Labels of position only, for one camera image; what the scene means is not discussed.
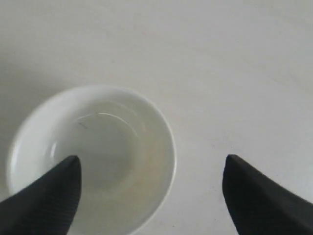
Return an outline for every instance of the white table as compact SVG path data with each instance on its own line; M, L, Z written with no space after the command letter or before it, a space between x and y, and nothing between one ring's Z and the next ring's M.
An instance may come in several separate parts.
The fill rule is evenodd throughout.
M164 112L178 149L173 190L137 234L235 235L229 153L313 202L312 75L311 0L1 0L0 172L47 97L129 87Z

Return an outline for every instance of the table surface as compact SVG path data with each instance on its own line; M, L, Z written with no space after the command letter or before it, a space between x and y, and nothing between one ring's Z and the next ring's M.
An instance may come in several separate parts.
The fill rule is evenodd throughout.
M2 0L0 155L64 89L134 89L170 122L173 189L138 235L235 235L227 154L313 202L313 1ZM1 197L7 196L1 180Z

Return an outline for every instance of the white bowl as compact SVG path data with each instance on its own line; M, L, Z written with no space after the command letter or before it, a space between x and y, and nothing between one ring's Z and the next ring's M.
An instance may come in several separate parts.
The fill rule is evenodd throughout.
M12 144L12 194L68 155L82 163L72 235L127 235L148 221L173 183L176 157L164 116L142 96L86 86L60 93L24 122Z

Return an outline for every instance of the bowl rim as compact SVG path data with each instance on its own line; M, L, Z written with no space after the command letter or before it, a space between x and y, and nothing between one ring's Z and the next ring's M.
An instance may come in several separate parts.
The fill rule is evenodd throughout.
M33 116L35 116L37 113L39 113L46 105L48 105L49 103L53 102L55 99L68 94L68 93L74 93L77 92L80 89L104 89L107 91L111 91L111 92L122 92L124 94L129 94L131 96L134 96L136 98L139 98L141 101L144 101L148 106L150 106L152 108L152 110L155 112L155 114L157 116L160 117L160 119L164 122L165 127L169 133L169 137L171 140L170 145L172 146L172 158L174 161L173 164L173 168L171 169L171 180L169 182L169 185L166 189L166 192L163 195L162 200L159 202L159 204L156 206L156 208L148 215L146 216L145 219L143 219L143 221L141 222L140 225L138 225L136 228L132 229L131 231L129 231L128 233L125 233L124 235L133 235L136 232L138 232L139 230L141 230L143 227L145 227L154 217L155 215L159 212L159 210L163 207L166 199L168 198L173 184L174 184L174 180L176 177L176 171L177 171L177 149L176 149L176 144L175 144L175 139L174 139L174 134L173 134L173 130L168 122L168 120L166 119L165 115L160 111L160 109L151 101L149 100L147 97L141 95L140 93L129 89L129 88L125 88L125 87L118 87L118 86L111 86L111 85L104 85L104 84L97 84L97 85L86 85L86 86L78 86L78 87L73 87L71 89L66 89L63 90L59 93L56 93L55 95L49 97L48 99L46 99L44 102L42 102L39 106L37 106L29 115L28 117L22 122L22 124L19 126L17 132L14 135L14 138L10 144L9 147L9 151L7 154L7 158L6 158L6 165L5 165L5 181L6 181L6 186L7 189L9 191L9 195L13 195L15 194L15 190L12 187L12 179L11 179L11 165L12 165L12 161L13 161L13 156L14 156L14 150L17 147L17 143L20 141L22 133L26 130L26 127L29 125L30 121L32 120Z

